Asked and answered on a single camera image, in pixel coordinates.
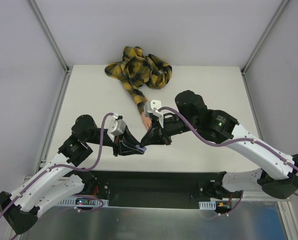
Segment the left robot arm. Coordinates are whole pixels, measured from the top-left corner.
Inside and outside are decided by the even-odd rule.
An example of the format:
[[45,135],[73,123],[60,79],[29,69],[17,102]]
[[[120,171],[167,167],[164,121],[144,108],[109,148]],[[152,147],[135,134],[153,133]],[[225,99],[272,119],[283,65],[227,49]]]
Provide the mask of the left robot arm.
[[61,200],[82,192],[88,195],[96,186],[93,170],[99,163],[103,146],[114,156],[142,155],[146,147],[132,135],[123,117],[108,113],[97,127],[92,116],[79,116],[70,137],[27,182],[12,192],[0,192],[0,219],[4,218],[16,235],[32,228],[38,219]]

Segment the purple nail polish bottle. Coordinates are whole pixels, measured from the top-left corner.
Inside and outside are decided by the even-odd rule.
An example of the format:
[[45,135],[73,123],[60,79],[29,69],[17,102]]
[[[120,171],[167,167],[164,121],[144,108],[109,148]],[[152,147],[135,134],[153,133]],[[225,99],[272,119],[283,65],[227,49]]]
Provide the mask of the purple nail polish bottle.
[[147,150],[147,148],[145,146],[140,146],[140,145],[136,145],[136,149],[138,152],[140,152],[141,154],[144,154]]

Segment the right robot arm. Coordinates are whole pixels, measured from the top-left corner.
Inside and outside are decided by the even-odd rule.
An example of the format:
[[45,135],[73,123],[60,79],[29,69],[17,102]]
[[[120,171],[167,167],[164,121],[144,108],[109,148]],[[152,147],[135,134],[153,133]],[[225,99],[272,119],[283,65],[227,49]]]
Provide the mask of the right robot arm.
[[298,190],[298,154],[283,153],[254,136],[236,118],[223,110],[209,109],[191,90],[176,95],[177,109],[148,101],[144,113],[151,126],[141,146],[170,145],[171,137],[192,132],[203,143],[228,147],[258,166],[245,172],[223,172],[214,183],[216,198],[239,191],[263,191],[276,199],[287,199]]

